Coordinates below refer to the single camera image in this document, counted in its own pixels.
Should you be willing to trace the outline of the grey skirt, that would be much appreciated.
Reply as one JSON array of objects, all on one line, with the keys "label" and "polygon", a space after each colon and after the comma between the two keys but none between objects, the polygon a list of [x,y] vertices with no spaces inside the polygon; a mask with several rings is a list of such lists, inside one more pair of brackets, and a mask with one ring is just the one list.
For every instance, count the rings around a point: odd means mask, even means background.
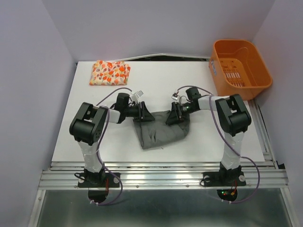
[{"label": "grey skirt", "polygon": [[166,120],[170,111],[153,112],[155,118],[151,122],[133,120],[139,143],[144,150],[163,147],[184,139],[190,130],[190,117],[174,125],[167,125]]}]

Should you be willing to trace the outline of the floral orange skirt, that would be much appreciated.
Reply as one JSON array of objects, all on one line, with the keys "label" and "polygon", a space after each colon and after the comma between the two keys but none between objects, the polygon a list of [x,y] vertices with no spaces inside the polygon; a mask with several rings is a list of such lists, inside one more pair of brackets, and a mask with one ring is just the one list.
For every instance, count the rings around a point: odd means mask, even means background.
[{"label": "floral orange skirt", "polygon": [[92,66],[91,86],[124,86],[128,82],[131,67],[124,61],[98,60]]}]

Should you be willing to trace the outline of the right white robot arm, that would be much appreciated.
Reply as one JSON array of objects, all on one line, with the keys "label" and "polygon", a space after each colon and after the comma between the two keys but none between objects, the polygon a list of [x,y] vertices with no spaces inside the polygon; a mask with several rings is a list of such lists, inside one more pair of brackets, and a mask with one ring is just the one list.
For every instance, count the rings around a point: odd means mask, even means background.
[{"label": "right white robot arm", "polygon": [[188,101],[181,104],[178,92],[173,94],[174,102],[166,120],[167,125],[183,122],[191,113],[209,110],[220,137],[224,141],[223,157],[219,171],[204,172],[201,182],[204,186],[229,186],[233,183],[245,185],[241,170],[241,145],[244,133],[251,124],[251,116],[239,94],[214,96],[199,93],[199,88],[187,86]]}]

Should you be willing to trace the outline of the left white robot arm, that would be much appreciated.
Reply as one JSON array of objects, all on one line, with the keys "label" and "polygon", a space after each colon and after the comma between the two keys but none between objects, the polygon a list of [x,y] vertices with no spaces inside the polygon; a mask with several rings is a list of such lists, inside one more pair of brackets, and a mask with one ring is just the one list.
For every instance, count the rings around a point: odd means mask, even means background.
[{"label": "left white robot arm", "polygon": [[127,117],[138,122],[151,122],[155,118],[145,102],[139,102],[127,93],[119,93],[113,108],[82,103],[72,120],[69,133],[77,141],[84,158],[84,171],[76,177],[84,183],[101,186],[105,182],[104,164],[98,154],[100,142],[109,123],[122,123]]}]

